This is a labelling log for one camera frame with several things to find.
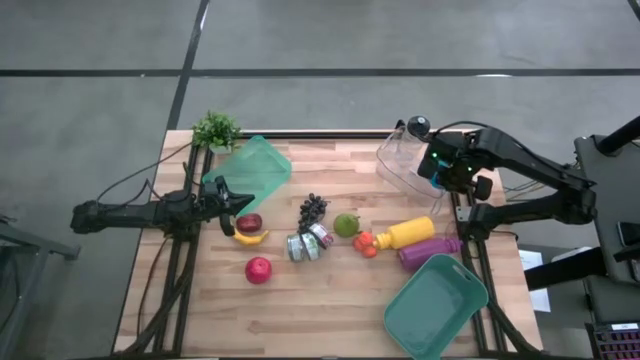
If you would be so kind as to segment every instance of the red apple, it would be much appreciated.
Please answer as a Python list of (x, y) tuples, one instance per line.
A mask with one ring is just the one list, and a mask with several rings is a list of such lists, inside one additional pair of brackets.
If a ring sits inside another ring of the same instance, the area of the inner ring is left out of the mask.
[(236, 219), (236, 228), (242, 232), (256, 232), (262, 227), (262, 218), (258, 214), (247, 214)]
[(244, 274), (252, 284), (262, 284), (271, 277), (271, 262), (263, 257), (254, 257), (244, 268)]

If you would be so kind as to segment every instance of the teal plastic basket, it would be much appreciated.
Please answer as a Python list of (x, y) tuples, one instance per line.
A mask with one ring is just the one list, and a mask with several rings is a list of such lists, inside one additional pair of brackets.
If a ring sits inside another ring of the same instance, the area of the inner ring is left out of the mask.
[(291, 162), (262, 136), (254, 136), (234, 151), (221, 165), (203, 178), (212, 182), (224, 176), (229, 190), (239, 194), (253, 194), (256, 198), (237, 216), (250, 213), (278, 187), (289, 181)]
[(387, 306), (384, 325), (414, 359), (440, 359), (488, 301), (487, 289), (462, 264), (448, 255), (434, 255)]

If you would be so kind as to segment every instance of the concrete floor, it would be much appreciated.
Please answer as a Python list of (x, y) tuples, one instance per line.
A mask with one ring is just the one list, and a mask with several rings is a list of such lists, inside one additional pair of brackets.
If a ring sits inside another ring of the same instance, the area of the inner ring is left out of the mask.
[[(181, 69), (200, 0), (0, 0), (0, 70)], [(208, 68), (447, 68), (451, 77), (192, 78), (177, 128), (208, 109), (253, 129), (389, 128), (476, 120), (536, 152), (573, 159), (577, 136), (640, 112), (640, 77), (459, 77), (455, 69), (638, 67), (640, 22), (625, 0), (211, 0), (194, 62)], [(158, 159), (178, 77), (0, 77), (0, 213), (83, 246), (53, 259), (16, 359), (106, 355), (139, 231), (74, 235), (71, 209)], [(502, 172), (507, 185), (522, 179)], [(110, 193), (131, 196), (144, 176)], [(597, 243), (591, 226), (516, 227), (521, 242)], [(556, 354), (584, 334), (541, 324)]]

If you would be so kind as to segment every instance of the dark red fruit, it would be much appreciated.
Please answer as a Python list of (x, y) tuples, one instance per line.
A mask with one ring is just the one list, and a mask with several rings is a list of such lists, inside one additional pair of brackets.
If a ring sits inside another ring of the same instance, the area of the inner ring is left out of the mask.
[(247, 214), (236, 219), (236, 229), (241, 232), (256, 232), (262, 227), (262, 218), (258, 214)]

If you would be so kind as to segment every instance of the table leg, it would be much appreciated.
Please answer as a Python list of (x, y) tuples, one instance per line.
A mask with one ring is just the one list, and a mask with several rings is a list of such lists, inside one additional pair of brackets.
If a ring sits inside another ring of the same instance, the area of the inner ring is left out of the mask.
[(28, 232), (18, 230), (6, 224), (0, 224), (0, 239), (23, 246), (35, 246), (41, 250), (54, 252), (64, 256), (66, 260), (78, 258), (80, 246), (68, 246), (63, 243), (41, 238)]
[(589, 275), (607, 275), (599, 247), (524, 272), (529, 291), (579, 280)]

